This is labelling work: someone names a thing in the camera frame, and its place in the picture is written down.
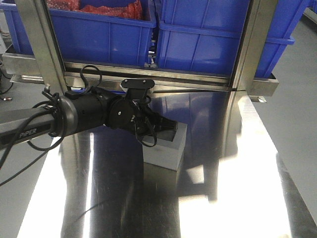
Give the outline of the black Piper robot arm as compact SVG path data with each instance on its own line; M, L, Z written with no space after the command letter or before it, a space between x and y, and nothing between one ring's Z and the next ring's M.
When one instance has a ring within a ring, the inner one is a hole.
M3 112L0 115L0 147L22 143L43 134L69 136L105 125L123 129L142 139L152 136L172 141L177 122L150 109L150 98L130 99L107 90L94 90L76 99L60 97L56 105Z

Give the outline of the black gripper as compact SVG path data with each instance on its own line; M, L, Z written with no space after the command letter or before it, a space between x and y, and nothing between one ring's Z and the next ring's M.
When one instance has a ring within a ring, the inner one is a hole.
M146 136L162 131L175 132L178 122L154 112L147 104L123 98L111 106L107 125L112 129L124 129L132 134Z

